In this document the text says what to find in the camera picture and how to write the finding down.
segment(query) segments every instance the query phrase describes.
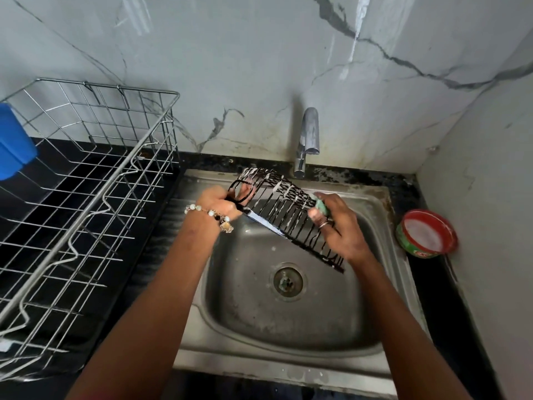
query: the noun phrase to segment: ring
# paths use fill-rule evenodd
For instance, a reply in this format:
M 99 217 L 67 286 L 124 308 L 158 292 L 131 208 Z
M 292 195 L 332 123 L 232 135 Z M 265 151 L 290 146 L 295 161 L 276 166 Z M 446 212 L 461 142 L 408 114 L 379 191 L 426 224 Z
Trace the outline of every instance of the ring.
M 319 227 L 318 227 L 318 230 L 320 230 L 321 228 L 323 228 L 325 225 L 327 225 L 330 221 L 329 220 L 326 220 L 325 222 L 323 222 Z

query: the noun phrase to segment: white wall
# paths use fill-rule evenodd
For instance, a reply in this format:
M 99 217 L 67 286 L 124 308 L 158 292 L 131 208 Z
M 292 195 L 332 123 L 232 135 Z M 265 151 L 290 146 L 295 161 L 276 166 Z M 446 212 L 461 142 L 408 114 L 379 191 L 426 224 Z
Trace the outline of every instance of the white wall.
M 533 33 L 506 66 L 526 62 Z M 533 75 L 481 95 L 417 175 L 457 230 L 452 266 L 506 398 L 532 398 Z
M 531 0 L 0 0 L 0 94 L 37 76 L 172 89 L 182 150 L 269 159 L 294 156 L 315 106 L 310 162 L 414 173 L 531 16 Z M 229 108 L 244 118 L 202 145 Z

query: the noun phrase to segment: sink basin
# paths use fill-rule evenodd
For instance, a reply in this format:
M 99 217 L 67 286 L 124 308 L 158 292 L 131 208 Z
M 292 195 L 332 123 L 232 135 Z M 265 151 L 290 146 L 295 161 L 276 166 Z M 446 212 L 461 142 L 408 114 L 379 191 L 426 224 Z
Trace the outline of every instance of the sink basin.
M 379 343 L 348 264 L 341 274 L 245 216 L 234 228 L 220 237 L 207 273 L 206 305 L 217 323 L 287 349 L 352 350 Z
M 214 184 L 229 188 L 236 177 L 187 170 L 143 268 L 160 265 L 187 204 Z M 356 212 L 370 249 L 427 331 L 406 254 L 394 240 L 387 188 L 294 183 L 337 193 Z M 340 274 L 245 216 L 232 224 L 203 271 L 174 367 L 394 398 L 389 364 L 350 266 L 344 263 Z

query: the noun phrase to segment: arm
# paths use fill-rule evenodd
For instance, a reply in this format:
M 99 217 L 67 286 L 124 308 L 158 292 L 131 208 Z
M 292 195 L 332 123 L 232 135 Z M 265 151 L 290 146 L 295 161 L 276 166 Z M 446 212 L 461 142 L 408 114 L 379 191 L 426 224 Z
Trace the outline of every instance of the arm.
M 205 190 L 198 204 L 236 218 L 222 187 Z M 204 212 L 185 217 L 154 280 L 124 313 L 67 396 L 75 399 L 159 398 L 180 346 L 192 298 L 217 240 L 218 223 Z
M 398 398 L 409 400 L 470 400 L 471 397 L 426 336 L 364 241 L 356 214 L 336 194 L 316 194 L 330 209 L 335 228 L 321 229 L 331 249 L 352 266 L 370 303 Z M 310 218 L 325 217 L 315 208 Z

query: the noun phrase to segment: green sponge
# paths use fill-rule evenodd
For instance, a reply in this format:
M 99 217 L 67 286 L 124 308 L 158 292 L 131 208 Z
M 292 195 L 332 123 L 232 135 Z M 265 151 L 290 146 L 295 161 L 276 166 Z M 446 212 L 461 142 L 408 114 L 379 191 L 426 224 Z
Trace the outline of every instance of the green sponge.
M 311 198 L 316 199 L 315 208 L 317 208 L 325 217 L 328 217 L 330 215 L 330 210 L 326 207 L 326 204 L 324 204 L 324 202 L 322 202 L 314 194 L 310 194 L 310 196 Z

